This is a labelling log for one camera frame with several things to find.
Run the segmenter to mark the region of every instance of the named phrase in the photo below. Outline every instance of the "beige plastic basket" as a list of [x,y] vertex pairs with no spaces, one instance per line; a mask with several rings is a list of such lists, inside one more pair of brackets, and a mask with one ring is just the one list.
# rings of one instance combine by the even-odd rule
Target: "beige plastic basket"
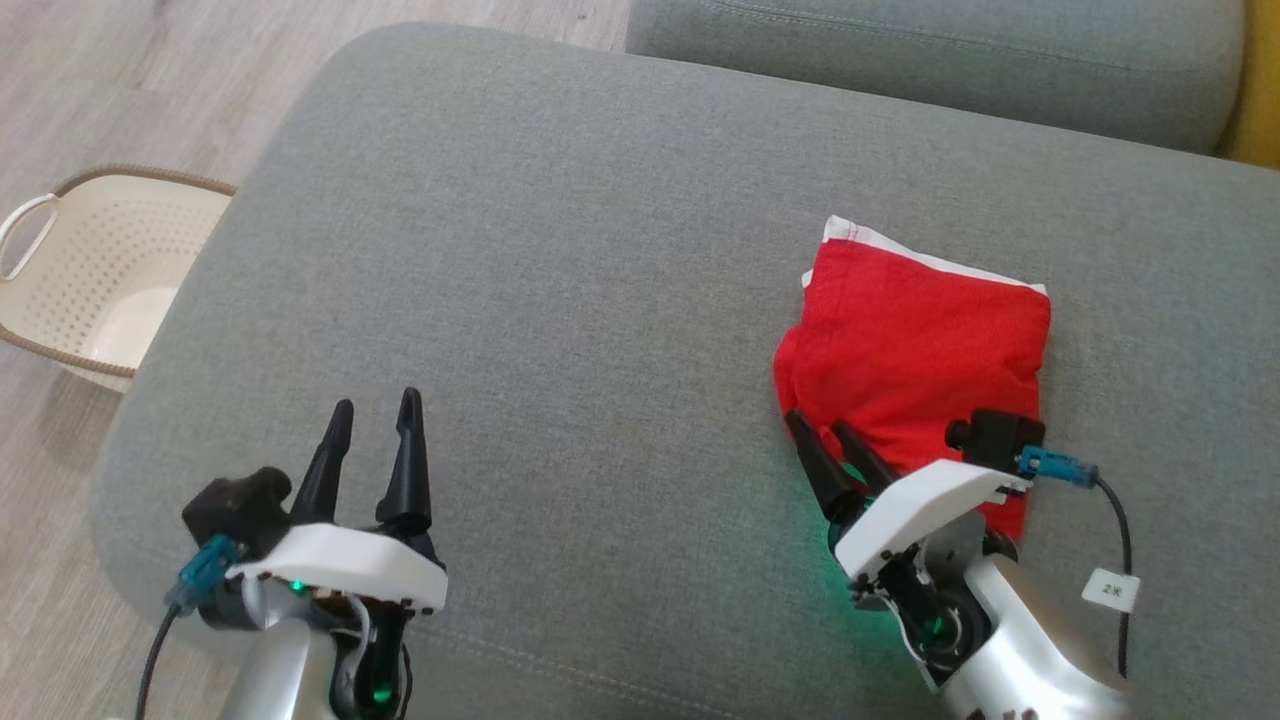
[[32,213],[52,213],[0,275],[0,340],[125,392],[234,192],[183,173],[110,165],[23,204],[0,224],[0,256]]

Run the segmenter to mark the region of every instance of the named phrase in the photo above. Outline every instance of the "light wood laminate floor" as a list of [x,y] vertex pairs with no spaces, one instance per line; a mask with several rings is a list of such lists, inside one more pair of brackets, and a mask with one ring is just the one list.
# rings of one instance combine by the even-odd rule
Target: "light wood laminate floor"
[[[0,0],[0,215],[102,163],[239,183],[307,81],[403,20],[621,50],[630,0]],[[0,345],[0,716],[132,717],[154,628],[90,544],[119,397]],[[234,667],[170,642],[148,717],[212,719]]]

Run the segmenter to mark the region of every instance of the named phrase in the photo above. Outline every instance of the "gray sofa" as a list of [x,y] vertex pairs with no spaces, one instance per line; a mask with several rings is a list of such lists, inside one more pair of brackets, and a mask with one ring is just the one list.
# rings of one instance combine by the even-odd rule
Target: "gray sofa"
[[[490,31],[340,51],[197,260],[95,491],[159,619],[206,482],[305,470],[356,404],[365,523],[404,386],[428,413],[449,606],[411,625],[413,717],[933,717],[855,612],[780,420],[773,351],[827,215],[1043,282],[1055,447],[1133,523],[1152,717],[1280,706],[1280,176],[1007,119]],[[1024,564],[1091,642],[1100,493],[1037,491]],[[234,653],[193,621],[178,634]]]
[[627,51],[1210,152],[1243,0],[634,0]]

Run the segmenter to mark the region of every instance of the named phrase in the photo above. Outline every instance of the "folded red towel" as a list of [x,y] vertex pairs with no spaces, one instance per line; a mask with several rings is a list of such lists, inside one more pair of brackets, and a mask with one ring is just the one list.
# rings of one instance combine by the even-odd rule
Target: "folded red towel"
[[[959,460],[947,424],[978,407],[1039,416],[1042,287],[911,252],[836,217],[827,238],[773,374],[782,411],[799,407],[836,457],[829,425],[841,419],[905,474]],[[982,511],[1019,539],[1025,498],[1001,498]]]

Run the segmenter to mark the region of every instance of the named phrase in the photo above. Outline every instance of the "sofa cushion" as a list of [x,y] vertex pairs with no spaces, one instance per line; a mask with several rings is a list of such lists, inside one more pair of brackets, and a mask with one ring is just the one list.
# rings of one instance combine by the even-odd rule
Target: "sofa cushion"
[[[301,477],[356,425],[372,518],[404,386],[428,416],[449,603],[415,717],[929,717],[856,612],[771,363],[832,213],[1044,282],[1056,448],[1101,465],[1143,579],[1142,716],[1280,705],[1280,176],[938,106],[402,26],[340,51],[241,186],[125,397],[93,534],[159,619],[212,478]],[[1025,565],[1096,647],[1106,500],[1037,488]],[[177,632],[207,647],[233,633]]]
[[1243,18],[1242,0],[634,0],[627,51],[1210,152]]

